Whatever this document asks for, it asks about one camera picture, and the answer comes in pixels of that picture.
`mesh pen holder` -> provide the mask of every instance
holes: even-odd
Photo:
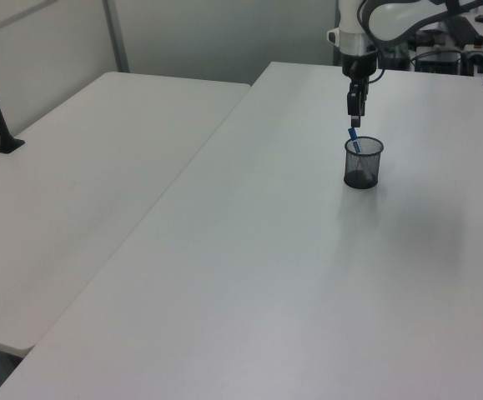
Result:
[[[366,136],[358,137],[356,144],[358,148],[352,139],[345,143],[347,158],[343,180],[354,189],[373,188],[378,183],[380,154],[384,150],[384,144],[374,137]]]

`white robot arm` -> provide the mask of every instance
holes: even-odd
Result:
[[[360,126],[369,79],[376,71],[373,42],[378,48],[402,43],[429,23],[481,5],[483,0],[340,0],[340,26],[328,38],[343,54],[343,74],[351,80],[352,127]]]

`wall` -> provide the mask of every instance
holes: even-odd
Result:
[[[133,73],[252,84],[271,61],[331,65],[335,0],[111,0]]]
[[[102,0],[58,0],[0,29],[0,106],[12,135],[116,71]]]

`black cable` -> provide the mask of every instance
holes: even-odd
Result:
[[[420,58],[424,58],[424,57],[429,57],[429,56],[435,56],[436,54],[443,54],[443,53],[458,53],[460,54],[460,59],[463,57],[464,53],[461,52],[460,50],[434,50],[432,52],[423,52],[422,54],[420,54],[419,56],[415,56],[413,58],[410,59],[410,62],[414,62],[416,60],[419,60]]]
[[[356,18],[358,19],[358,23],[360,24],[362,29],[365,31],[365,34],[369,37],[371,42],[373,42],[373,44],[375,45],[376,51],[378,52],[378,59],[379,59],[380,68],[382,69],[382,72],[380,73],[380,75],[376,79],[369,81],[369,83],[377,83],[385,74],[384,54],[382,53],[382,47],[378,43],[378,40],[376,39],[375,35],[373,35],[373,33],[370,31],[369,27],[367,27],[367,25],[365,25],[364,22],[361,20],[360,11],[361,11],[361,8],[364,6],[364,4],[366,2],[367,2],[367,0],[363,0],[361,2],[360,6],[358,7],[358,11],[356,12]]]

